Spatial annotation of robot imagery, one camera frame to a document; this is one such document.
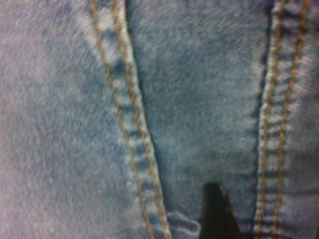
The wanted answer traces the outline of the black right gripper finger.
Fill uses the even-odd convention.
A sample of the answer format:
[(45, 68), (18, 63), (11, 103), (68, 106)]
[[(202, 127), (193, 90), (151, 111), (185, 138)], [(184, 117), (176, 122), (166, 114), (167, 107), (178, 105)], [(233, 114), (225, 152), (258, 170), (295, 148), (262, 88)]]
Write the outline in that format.
[(217, 183), (203, 186), (201, 239), (242, 239), (230, 200), (223, 187)]

